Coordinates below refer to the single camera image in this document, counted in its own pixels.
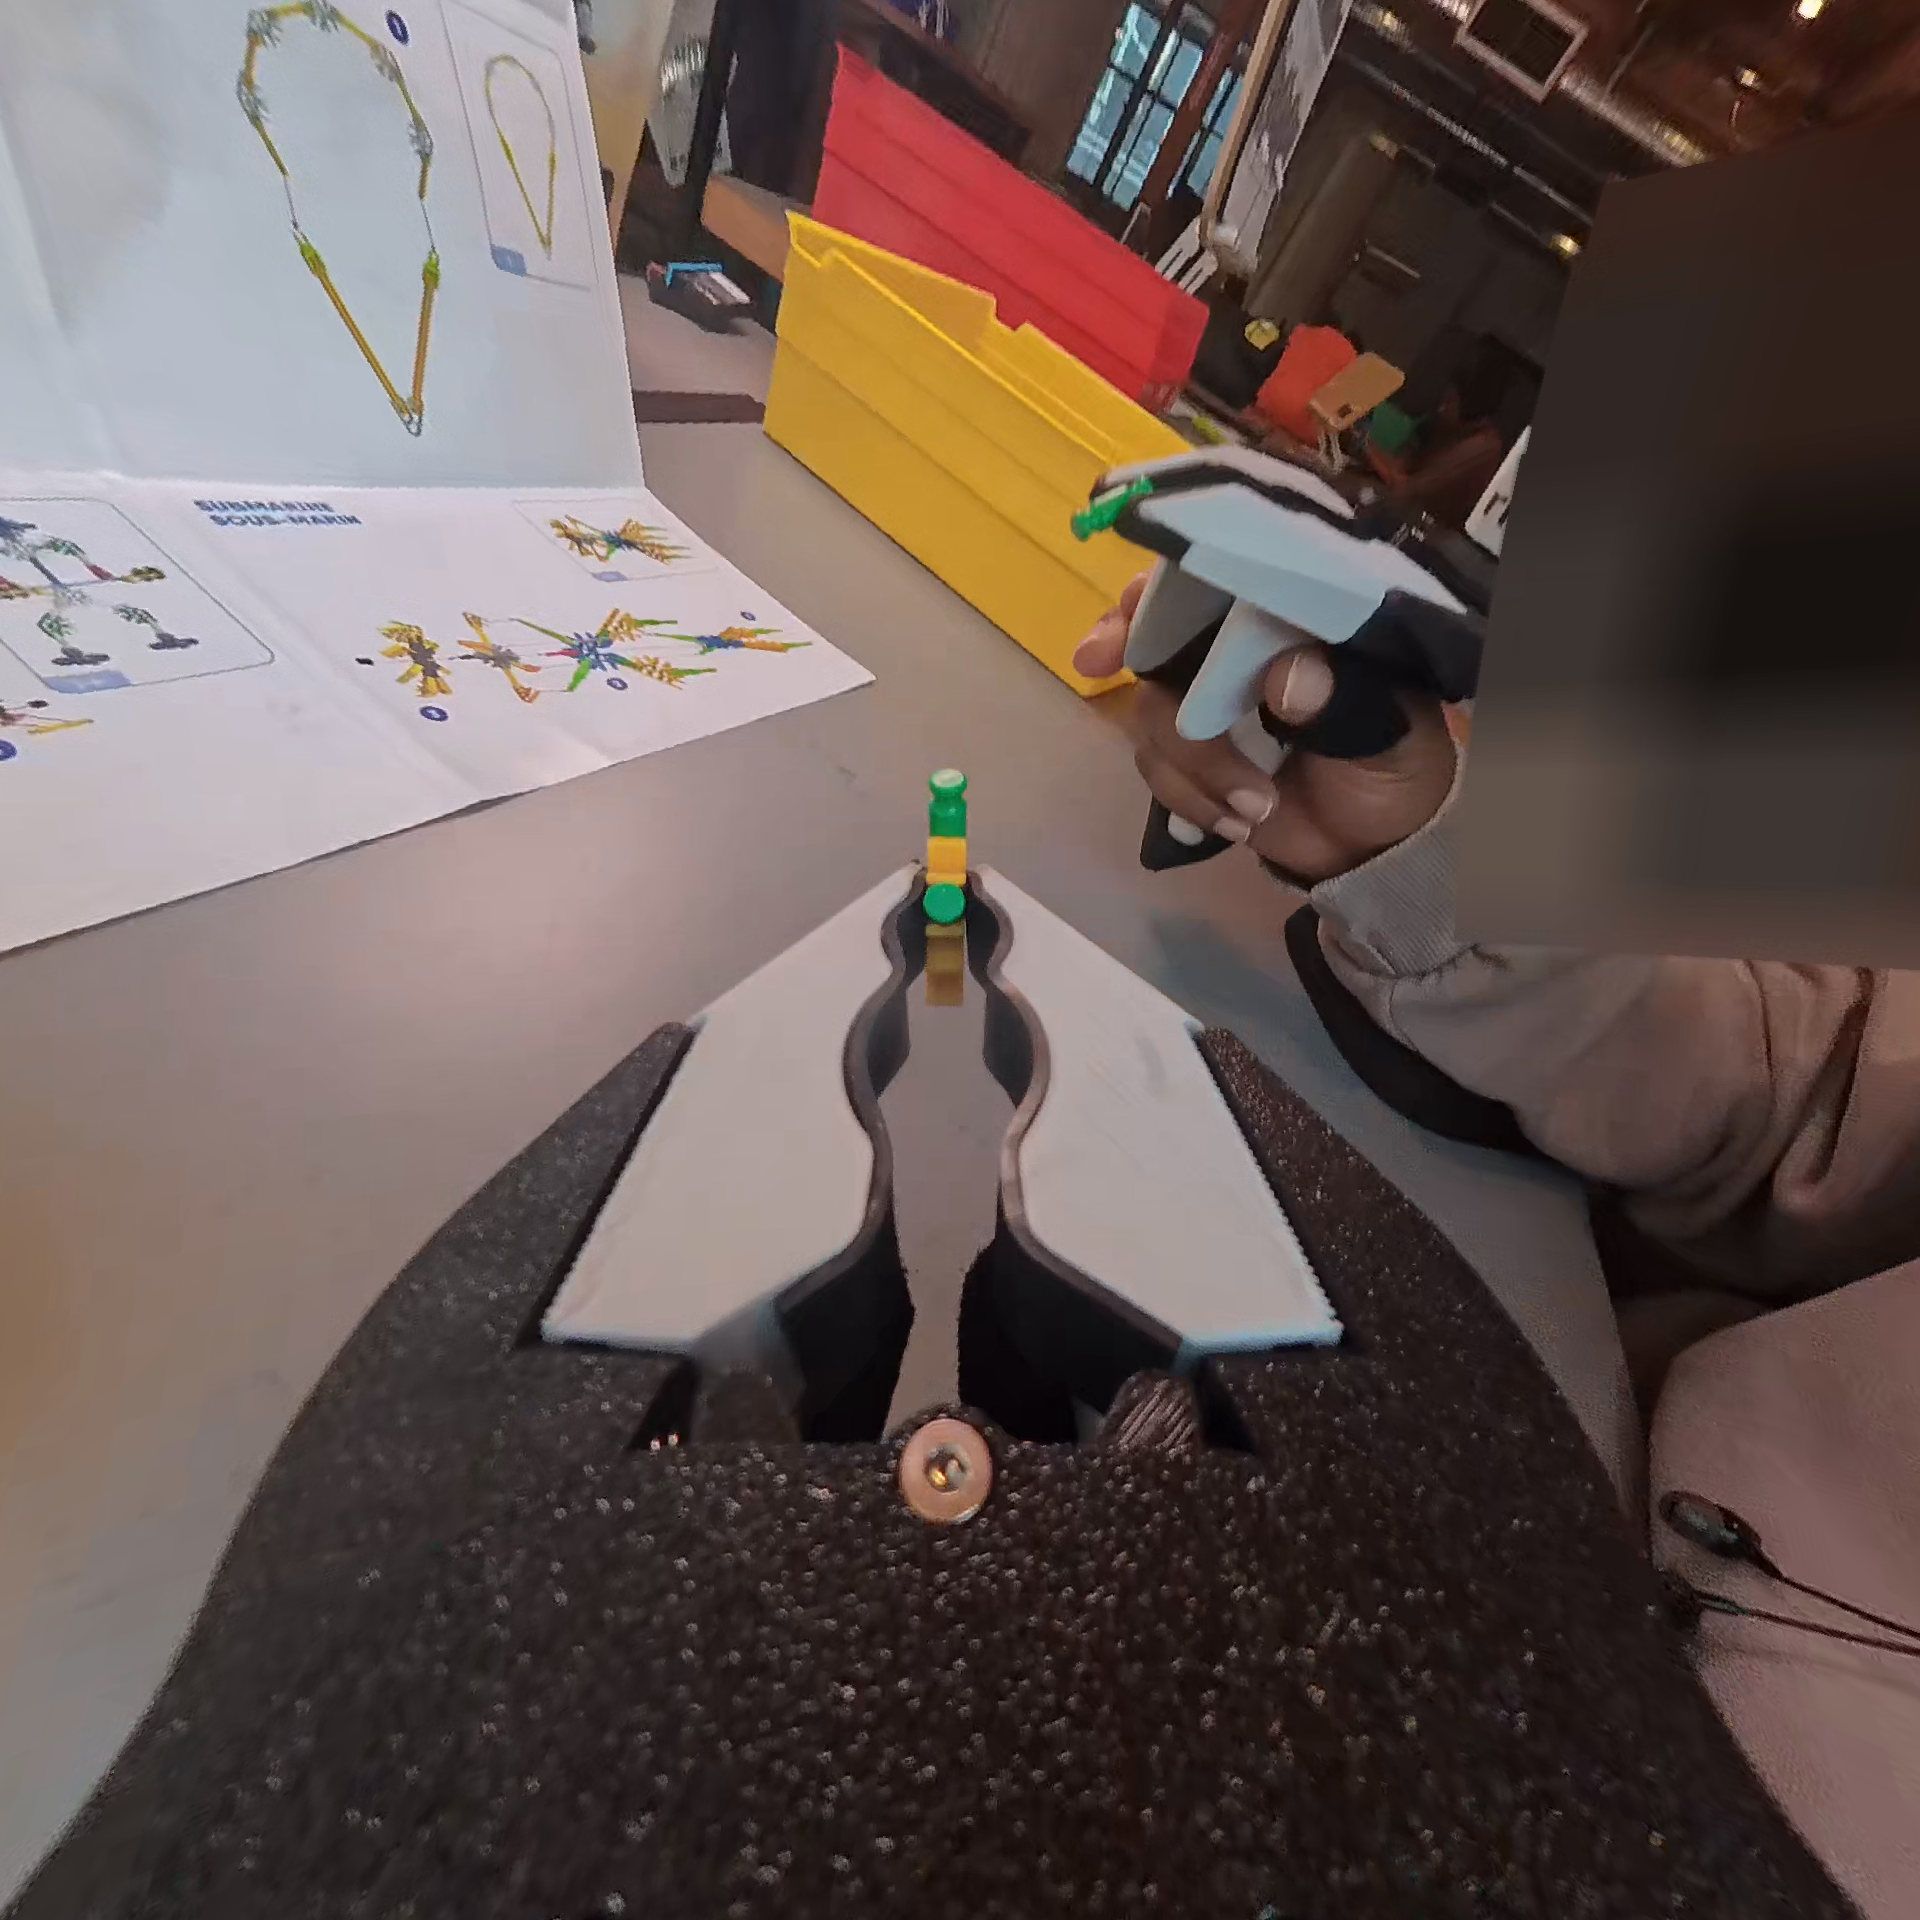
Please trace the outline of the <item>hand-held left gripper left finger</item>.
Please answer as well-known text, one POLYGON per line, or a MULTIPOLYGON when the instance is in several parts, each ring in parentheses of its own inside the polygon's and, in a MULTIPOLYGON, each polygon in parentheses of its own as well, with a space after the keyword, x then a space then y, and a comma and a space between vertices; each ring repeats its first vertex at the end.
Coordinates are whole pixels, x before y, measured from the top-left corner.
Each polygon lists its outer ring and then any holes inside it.
POLYGON ((541 1342, 752 1375, 795 1427, 883 1427, 914 1322, 883 1093, 925 970, 889 872, 709 1002, 596 1202, 541 1342))

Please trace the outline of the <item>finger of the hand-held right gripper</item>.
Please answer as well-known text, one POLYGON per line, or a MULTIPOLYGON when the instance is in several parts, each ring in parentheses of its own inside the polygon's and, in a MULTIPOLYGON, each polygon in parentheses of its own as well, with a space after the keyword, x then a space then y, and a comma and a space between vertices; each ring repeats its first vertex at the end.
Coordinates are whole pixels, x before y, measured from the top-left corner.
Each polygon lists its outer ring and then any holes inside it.
POLYGON ((1322 481, 1120 481, 1120 539, 1155 557, 1122 665, 1182 695, 1187 743, 1250 726, 1306 644, 1468 695, 1466 605, 1322 481))
POLYGON ((1231 605, 1313 641, 1354 641, 1355 511, 1327 479, 1250 447, 1198 447, 1111 467, 1092 493, 1134 473, 1155 491, 1109 530, 1155 562, 1122 654, 1129 675, 1164 670, 1231 605))

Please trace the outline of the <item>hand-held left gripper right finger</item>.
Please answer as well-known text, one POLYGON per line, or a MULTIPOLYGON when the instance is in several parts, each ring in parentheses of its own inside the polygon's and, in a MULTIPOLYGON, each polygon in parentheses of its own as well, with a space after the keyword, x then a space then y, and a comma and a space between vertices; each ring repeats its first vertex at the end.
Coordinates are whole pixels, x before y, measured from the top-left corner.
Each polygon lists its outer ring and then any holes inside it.
POLYGON ((962 1286, 962 1399, 1000 1427, 1083 1427, 1143 1374, 1337 1348, 1203 1024, 1006 875, 974 872, 965 927, 1012 1119, 962 1286))

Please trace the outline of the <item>yellow plastic bin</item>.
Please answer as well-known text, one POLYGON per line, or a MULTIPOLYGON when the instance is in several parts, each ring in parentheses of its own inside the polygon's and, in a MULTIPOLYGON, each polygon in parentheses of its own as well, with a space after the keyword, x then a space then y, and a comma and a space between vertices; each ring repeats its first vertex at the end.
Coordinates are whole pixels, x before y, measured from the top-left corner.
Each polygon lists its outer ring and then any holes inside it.
POLYGON ((1075 650, 1152 556, 1071 515, 1188 446, 986 292, 793 211, 764 434, 1075 695, 1132 686, 1075 650))

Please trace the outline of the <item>toy construction model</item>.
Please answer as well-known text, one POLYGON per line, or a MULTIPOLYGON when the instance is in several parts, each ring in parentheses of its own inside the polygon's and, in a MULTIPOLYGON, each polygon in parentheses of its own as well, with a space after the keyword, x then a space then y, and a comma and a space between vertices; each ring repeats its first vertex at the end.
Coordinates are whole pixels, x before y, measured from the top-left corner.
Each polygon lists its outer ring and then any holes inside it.
POLYGON ((965 1004, 970 979, 970 777, 929 775, 929 840, 922 870, 925 1004, 965 1004))

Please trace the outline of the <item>grey desk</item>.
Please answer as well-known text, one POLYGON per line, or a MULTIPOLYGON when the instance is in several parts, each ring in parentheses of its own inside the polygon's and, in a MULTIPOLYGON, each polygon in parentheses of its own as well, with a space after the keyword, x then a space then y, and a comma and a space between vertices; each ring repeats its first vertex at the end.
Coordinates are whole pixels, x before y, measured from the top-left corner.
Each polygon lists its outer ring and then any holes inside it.
POLYGON ((943 764, 974 858, 1234 1031, 1453 1239, 1642 1502, 1576 1189, 1359 1087, 1257 862, 1138 870, 1125 703, 1086 704, 719 419, 768 394, 768 330, 618 298, 649 487, 876 686, 3 958, 3 1896, 407 1255, 650 1030, 919 858, 943 764))

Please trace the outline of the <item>person's right hand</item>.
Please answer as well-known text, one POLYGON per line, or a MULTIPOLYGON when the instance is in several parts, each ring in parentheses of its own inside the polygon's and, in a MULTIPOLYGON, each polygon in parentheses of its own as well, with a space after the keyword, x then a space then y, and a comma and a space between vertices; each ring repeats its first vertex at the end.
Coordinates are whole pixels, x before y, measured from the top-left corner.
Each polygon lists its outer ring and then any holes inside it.
POLYGON ((1295 890, 1355 872, 1429 825, 1474 739, 1474 704, 1395 689, 1406 733, 1367 757, 1309 755, 1299 743, 1264 771, 1228 734, 1187 739, 1179 695, 1138 680, 1125 729, 1138 777, 1188 840, 1253 848, 1295 890))

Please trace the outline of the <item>orange chair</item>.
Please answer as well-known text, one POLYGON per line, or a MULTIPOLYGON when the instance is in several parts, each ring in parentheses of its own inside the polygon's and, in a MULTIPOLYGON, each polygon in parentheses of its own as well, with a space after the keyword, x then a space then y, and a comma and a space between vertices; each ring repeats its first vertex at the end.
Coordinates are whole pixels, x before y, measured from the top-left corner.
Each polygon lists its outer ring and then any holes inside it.
POLYGON ((1262 379, 1253 419, 1290 442, 1317 442, 1313 397, 1355 362, 1355 344, 1331 325, 1295 325, 1279 362, 1262 379))

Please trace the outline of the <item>black padded cushion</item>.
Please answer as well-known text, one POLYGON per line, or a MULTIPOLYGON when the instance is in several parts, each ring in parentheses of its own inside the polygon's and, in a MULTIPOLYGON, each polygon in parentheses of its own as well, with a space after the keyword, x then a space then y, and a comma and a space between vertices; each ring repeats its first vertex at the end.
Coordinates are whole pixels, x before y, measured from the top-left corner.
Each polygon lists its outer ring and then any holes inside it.
POLYGON ((1463 1090, 1368 1018, 1367 1004, 1337 979, 1313 904, 1299 904, 1286 919, 1286 952, 1331 1049, 1384 1107, 1434 1140, 1547 1161, 1503 1103, 1463 1090))

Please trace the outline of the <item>stack of red bins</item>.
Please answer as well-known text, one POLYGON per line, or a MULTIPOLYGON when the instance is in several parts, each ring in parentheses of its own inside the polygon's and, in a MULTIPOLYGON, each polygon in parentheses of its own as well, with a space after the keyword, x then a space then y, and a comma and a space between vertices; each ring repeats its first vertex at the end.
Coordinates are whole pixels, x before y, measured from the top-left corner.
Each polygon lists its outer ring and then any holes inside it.
POLYGON ((990 294, 1002 325, 1039 326, 1145 408, 1188 385, 1198 298, 853 49, 813 221, 990 294))

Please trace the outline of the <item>white hanging banner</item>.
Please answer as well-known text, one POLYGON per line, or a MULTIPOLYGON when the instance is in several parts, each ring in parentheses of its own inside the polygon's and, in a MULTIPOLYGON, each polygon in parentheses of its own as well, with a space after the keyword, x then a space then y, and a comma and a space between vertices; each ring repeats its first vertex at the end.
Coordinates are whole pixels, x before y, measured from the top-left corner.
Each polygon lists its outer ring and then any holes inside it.
POLYGON ((1354 5, 1268 5, 1198 215, 1212 273, 1253 276, 1262 227, 1354 18, 1354 5))

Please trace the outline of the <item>dark paned window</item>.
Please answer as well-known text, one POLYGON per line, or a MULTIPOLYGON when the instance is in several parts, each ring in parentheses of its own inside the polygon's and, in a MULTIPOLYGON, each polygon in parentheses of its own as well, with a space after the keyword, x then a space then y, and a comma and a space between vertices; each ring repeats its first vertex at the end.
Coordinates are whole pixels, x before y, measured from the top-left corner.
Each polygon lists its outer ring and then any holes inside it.
MULTIPOLYGON (((1094 215, 1132 215, 1182 109, 1205 46, 1212 44, 1212 5, 1129 5, 1090 109, 1071 139, 1070 187, 1094 215)), ((1205 113, 1188 134, 1168 203, 1195 203, 1212 185, 1227 129, 1247 83, 1247 46, 1212 79, 1205 113)))

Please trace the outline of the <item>toy instruction sheet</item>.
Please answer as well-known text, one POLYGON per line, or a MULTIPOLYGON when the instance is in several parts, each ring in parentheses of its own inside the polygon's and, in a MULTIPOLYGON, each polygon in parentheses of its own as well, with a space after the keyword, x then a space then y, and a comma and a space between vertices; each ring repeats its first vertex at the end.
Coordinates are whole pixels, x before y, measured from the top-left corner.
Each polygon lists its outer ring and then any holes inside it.
POLYGON ((3 948, 839 698, 649 487, 582 5, 3 5, 3 948))

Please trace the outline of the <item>person's beige hoodie torso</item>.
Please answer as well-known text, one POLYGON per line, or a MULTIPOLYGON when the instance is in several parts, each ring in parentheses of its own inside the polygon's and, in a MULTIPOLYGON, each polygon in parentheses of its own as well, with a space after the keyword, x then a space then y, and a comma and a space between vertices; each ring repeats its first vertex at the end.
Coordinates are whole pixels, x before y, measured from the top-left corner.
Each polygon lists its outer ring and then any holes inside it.
POLYGON ((1653 1520, 1655 1557, 1748 1618, 1697 1674, 1763 1788, 1862 1916, 1917 1916, 1917 1266, 1714 1334, 1650 1434, 1650 1495, 1756 1527, 1791 1585, 1653 1520))

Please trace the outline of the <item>silver ventilation duct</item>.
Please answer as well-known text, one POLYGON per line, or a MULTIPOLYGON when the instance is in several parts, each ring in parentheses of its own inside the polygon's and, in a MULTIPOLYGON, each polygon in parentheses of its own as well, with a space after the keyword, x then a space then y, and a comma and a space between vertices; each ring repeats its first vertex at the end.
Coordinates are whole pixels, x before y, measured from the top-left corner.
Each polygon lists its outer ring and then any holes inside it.
POLYGON ((1573 57, 1535 99, 1500 65, 1478 60, 1457 42, 1468 14, 1474 5, 1354 5, 1341 49, 1355 53, 1359 36, 1368 34, 1376 44, 1424 65, 1424 72, 1441 73, 1449 83, 1494 83, 1506 105, 1567 107, 1658 165, 1705 165, 1724 158, 1717 138, 1689 129, 1676 113, 1622 87, 1608 87, 1578 57, 1573 57))

